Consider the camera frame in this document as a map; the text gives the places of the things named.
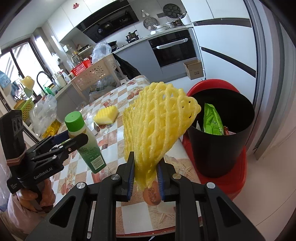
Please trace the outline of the cardboard box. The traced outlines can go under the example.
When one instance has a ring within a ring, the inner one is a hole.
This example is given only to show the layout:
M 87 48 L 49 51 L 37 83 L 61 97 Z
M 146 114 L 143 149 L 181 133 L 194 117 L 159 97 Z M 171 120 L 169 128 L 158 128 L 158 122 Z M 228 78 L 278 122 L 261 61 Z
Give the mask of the cardboard box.
M 187 76 L 193 80 L 204 76 L 201 60 L 195 59 L 183 63 Z

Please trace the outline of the green lotion bottle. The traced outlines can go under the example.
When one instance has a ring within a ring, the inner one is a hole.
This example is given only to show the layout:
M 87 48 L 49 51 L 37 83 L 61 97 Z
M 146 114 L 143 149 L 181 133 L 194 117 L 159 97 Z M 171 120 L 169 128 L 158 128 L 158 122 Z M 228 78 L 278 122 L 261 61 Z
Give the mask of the green lotion bottle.
M 77 149 L 82 159 L 90 168 L 92 173 L 96 174 L 106 167 L 106 163 L 97 144 L 97 140 L 91 130 L 86 126 L 81 112 L 73 111 L 65 116 L 69 138 L 75 138 L 80 141 Z

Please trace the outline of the black kitchen faucet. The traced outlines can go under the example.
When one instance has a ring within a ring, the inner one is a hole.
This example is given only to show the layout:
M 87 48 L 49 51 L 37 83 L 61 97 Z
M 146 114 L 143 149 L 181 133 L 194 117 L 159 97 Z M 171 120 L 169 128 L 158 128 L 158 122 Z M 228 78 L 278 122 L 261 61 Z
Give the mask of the black kitchen faucet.
M 52 86 L 55 86 L 55 81 L 53 80 L 52 76 L 49 75 L 47 72 L 45 71 L 40 71 L 37 74 L 36 77 L 36 82 L 38 84 L 38 86 L 41 89 L 41 96 L 45 96 L 48 93 L 46 92 L 46 88 L 50 88 Z

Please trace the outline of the yellow foam fruit net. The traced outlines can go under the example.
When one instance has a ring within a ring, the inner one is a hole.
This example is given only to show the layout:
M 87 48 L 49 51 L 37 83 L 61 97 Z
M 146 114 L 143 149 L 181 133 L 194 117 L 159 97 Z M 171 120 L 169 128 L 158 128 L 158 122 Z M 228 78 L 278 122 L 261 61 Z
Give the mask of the yellow foam fruit net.
M 192 125 L 201 106 L 184 90 L 151 83 L 123 112 L 125 158 L 134 154 L 134 178 L 144 191 L 156 179 L 156 166 Z

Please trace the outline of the green snack bag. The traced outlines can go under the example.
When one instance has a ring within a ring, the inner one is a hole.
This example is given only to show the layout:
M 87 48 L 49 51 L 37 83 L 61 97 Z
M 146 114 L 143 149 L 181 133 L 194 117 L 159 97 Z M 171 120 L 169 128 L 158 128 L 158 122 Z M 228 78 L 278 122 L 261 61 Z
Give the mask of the green snack bag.
M 205 133 L 222 136 L 224 125 L 217 110 L 212 104 L 204 104 L 203 130 Z

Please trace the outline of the red plastic basket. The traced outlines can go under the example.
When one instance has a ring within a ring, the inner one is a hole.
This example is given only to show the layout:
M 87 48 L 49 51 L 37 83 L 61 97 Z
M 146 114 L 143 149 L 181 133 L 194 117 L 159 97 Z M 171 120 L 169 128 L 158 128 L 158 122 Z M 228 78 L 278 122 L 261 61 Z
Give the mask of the red plastic basket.
M 90 59 L 86 59 L 86 60 L 82 61 L 81 63 L 79 63 L 76 67 L 74 67 L 71 70 L 71 73 L 74 76 L 78 76 L 79 74 L 81 74 L 83 71 L 85 71 L 90 66 L 91 66 L 91 60 Z

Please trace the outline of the yellow wavy sponge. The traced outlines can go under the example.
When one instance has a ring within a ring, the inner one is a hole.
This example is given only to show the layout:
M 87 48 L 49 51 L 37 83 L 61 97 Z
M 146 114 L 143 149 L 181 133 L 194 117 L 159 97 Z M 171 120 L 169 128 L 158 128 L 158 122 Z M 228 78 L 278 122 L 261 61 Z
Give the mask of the yellow wavy sponge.
M 108 106 L 100 109 L 93 117 L 94 122 L 97 125 L 108 125 L 114 123 L 118 115 L 118 109 L 116 106 Z

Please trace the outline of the beige perforated storage cart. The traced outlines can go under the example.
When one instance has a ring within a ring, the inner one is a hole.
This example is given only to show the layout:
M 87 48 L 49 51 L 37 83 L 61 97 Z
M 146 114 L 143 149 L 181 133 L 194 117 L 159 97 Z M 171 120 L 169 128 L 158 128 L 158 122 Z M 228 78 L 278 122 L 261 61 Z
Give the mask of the beige perforated storage cart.
M 117 87 L 121 86 L 120 80 L 115 73 L 116 70 L 123 75 L 123 72 L 118 62 L 115 60 L 114 55 L 109 54 L 92 64 L 78 76 L 74 77 L 71 80 L 71 84 L 83 100 L 88 102 L 87 98 L 83 94 L 83 91 L 109 75 L 115 79 Z

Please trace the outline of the red plastic stool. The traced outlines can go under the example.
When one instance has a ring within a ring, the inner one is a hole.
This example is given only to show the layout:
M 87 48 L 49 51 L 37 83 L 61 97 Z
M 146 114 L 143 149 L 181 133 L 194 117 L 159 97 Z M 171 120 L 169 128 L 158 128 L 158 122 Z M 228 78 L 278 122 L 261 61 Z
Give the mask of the red plastic stool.
M 246 142 L 254 119 L 252 103 L 225 80 L 208 79 L 187 93 L 203 108 L 212 104 L 228 128 L 228 135 L 203 131 L 201 110 L 183 136 L 182 144 L 201 183 L 214 182 L 230 199 L 242 190 L 246 181 Z

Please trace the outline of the black range hood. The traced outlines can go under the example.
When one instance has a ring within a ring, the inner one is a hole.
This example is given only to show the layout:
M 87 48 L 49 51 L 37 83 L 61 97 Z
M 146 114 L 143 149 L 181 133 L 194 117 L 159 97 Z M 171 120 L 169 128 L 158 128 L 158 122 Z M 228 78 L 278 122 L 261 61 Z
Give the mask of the black range hood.
M 79 23 L 76 28 L 93 42 L 100 42 L 139 19 L 128 1 L 114 1 Z

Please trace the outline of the black built-in oven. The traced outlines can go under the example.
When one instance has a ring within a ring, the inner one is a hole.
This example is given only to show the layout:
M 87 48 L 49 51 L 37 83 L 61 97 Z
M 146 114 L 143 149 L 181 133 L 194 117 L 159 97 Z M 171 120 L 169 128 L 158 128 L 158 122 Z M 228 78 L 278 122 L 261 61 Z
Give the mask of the black built-in oven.
M 197 57 L 187 29 L 150 39 L 149 44 L 161 68 Z

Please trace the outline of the clear plastic bag on cart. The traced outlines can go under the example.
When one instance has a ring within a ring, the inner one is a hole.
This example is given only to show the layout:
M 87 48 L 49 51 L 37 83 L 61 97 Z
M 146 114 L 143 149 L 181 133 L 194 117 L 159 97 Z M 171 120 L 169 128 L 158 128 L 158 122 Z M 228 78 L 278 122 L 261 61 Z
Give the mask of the clear plastic bag on cart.
M 92 52 L 92 64 L 111 54 L 111 47 L 107 43 L 98 43 Z

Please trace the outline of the black trash bin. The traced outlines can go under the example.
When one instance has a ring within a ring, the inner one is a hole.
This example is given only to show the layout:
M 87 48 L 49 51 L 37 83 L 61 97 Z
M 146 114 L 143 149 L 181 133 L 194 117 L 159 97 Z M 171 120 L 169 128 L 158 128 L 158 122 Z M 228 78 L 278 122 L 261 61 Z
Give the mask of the black trash bin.
M 206 177 L 227 174 L 235 165 L 254 120 L 252 103 L 239 92 L 212 88 L 193 95 L 201 111 L 188 129 L 197 170 Z

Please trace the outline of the black phone on mount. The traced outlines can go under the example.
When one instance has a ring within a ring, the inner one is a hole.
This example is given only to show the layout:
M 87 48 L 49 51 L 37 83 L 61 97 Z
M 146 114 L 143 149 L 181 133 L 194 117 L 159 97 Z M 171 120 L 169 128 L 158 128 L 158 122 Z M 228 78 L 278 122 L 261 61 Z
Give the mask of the black phone on mount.
M 11 110 L 1 117 L 1 144 L 7 165 L 18 165 L 27 150 L 21 110 Z

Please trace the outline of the white refrigerator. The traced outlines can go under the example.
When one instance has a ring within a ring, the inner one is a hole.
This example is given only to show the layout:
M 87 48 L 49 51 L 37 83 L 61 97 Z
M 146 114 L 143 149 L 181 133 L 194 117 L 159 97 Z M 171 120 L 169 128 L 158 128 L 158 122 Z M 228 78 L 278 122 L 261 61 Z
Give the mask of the white refrigerator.
M 183 1 L 200 48 L 206 79 L 222 79 L 253 101 L 257 54 L 244 1 Z

